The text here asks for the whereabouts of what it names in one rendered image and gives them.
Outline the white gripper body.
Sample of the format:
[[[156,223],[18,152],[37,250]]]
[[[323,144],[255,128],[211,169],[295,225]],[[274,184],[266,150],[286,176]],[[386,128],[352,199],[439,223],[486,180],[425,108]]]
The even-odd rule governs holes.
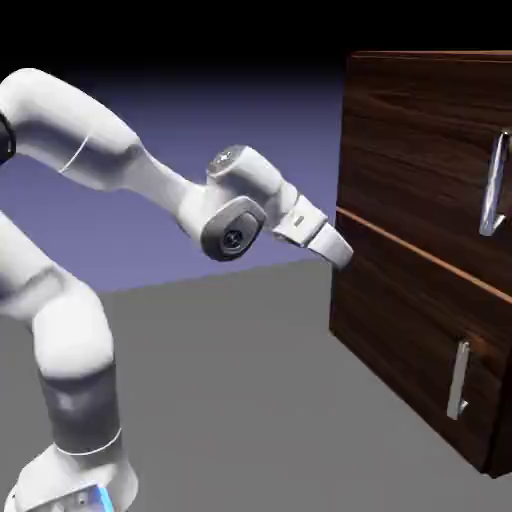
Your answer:
[[[350,244],[329,223],[325,223],[313,236],[307,249],[338,270],[345,268],[354,254]]]

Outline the small dark wood door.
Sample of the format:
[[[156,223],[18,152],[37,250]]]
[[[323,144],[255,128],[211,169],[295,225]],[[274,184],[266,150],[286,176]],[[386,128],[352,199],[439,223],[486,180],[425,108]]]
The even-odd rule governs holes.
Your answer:
[[[479,472],[512,473],[512,303],[346,215],[354,256],[332,275],[331,332]],[[446,415],[471,344],[457,420]]]

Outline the dark wood cabinet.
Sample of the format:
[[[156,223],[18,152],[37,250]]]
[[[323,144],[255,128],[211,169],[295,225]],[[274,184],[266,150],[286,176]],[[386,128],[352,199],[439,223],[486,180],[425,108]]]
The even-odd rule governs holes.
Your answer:
[[[512,50],[346,64],[330,328],[479,472],[512,474]]]

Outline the large dark wood door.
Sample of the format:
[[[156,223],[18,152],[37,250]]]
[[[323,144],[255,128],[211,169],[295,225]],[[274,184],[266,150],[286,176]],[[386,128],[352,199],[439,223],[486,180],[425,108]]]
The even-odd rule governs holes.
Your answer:
[[[512,142],[512,51],[355,52],[339,203],[512,296],[512,147],[496,232],[479,232],[493,144]]]

